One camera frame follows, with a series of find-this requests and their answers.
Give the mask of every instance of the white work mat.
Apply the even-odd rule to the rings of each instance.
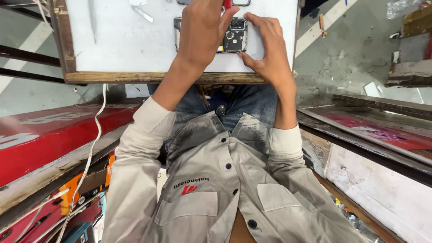
[[[147,0],[139,8],[151,16],[149,22],[132,10],[129,0],[93,0],[96,9],[96,44],[90,22],[89,0],[66,0],[76,56],[77,71],[166,72],[177,55],[174,18],[185,5],[176,0]],[[278,18],[283,27],[289,63],[294,57],[298,0],[251,0],[246,12]],[[262,59],[264,46],[259,30],[249,23],[247,51]],[[251,73],[237,54],[216,54],[206,72]]]

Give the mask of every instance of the button-up shirt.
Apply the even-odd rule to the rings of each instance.
[[[229,242],[237,209],[259,243],[366,242],[306,168],[298,126],[266,129],[244,114],[230,134],[214,112],[189,121],[158,201],[175,112],[150,97],[133,118],[115,150],[103,243]]]

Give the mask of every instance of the plastic bag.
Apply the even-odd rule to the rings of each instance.
[[[399,0],[395,3],[387,3],[387,18],[395,19],[407,13],[412,13],[420,9],[420,4],[424,0]]]

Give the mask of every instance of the grey floor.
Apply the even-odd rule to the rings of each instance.
[[[325,14],[336,2],[323,4],[320,13]],[[363,87],[369,82],[381,85],[384,98],[432,105],[432,88],[384,88],[392,53],[400,45],[400,40],[389,36],[399,31],[402,23],[402,18],[386,19],[387,2],[358,0],[326,30],[326,38],[317,38],[295,59],[298,106],[330,104],[332,94],[365,94]],[[298,36],[317,21],[311,17],[301,20]],[[0,45],[19,48],[40,22],[0,9],[0,23],[8,23],[0,25]],[[339,59],[341,50],[346,54]],[[52,34],[37,53],[58,57]],[[0,58],[0,67],[7,60]],[[21,71],[62,77],[60,68],[34,63],[27,63]],[[82,87],[14,78],[0,93],[0,117],[85,103],[100,96],[101,91],[100,85]]]
[[[338,2],[329,0],[320,7],[325,14]],[[381,97],[432,105],[432,88],[384,88],[399,39],[402,17],[386,19],[389,0],[358,0],[330,28],[325,38],[318,37],[294,62],[299,76],[297,105],[327,105],[332,94],[365,95],[363,87],[374,82],[383,90]],[[300,21],[298,36],[318,21],[306,17]],[[345,56],[339,59],[340,52]]]
[[[0,8],[0,23],[0,45],[19,48],[40,21]],[[36,53],[58,57],[52,34]],[[0,58],[0,67],[7,61],[8,58]],[[63,77],[59,67],[29,62],[21,71]],[[101,92],[102,85],[73,86],[14,78],[0,93],[0,117],[86,103],[99,96]]]

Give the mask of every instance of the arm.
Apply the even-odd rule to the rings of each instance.
[[[279,21],[251,13],[246,13],[245,18],[260,29],[266,53],[261,61],[241,53],[243,61],[272,84],[278,95],[274,126],[268,131],[268,168],[272,177],[291,193],[300,192],[325,215],[326,221],[338,225],[341,233],[351,232],[353,242],[362,242],[356,229],[340,213],[312,171],[305,166],[295,111],[295,80],[289,68]]]
[[[103,243],[141,241],[157,204],[157,157],[175,121],[171,111],[212,62],[239,10],[233,7],[221,17],[221,9],[222,1],[209,0],[193,0],[184,9],[177,57],[153,96],[133,115],[135,122],[115,150]]]

